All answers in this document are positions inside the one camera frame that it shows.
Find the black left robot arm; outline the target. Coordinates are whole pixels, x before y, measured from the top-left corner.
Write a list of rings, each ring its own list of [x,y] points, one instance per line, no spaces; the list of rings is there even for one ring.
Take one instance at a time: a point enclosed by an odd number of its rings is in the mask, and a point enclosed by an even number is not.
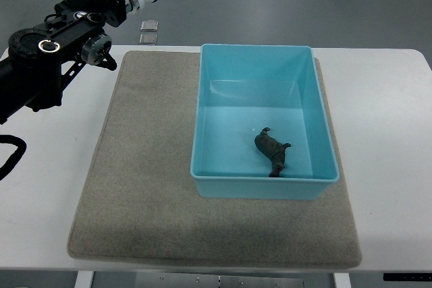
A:
[[[1,60],[1,123],[23,107],[61,105],[63,91],[85,65],[115,70],[106,24],[156,0],[63,0],[42,24],[14,32]]]

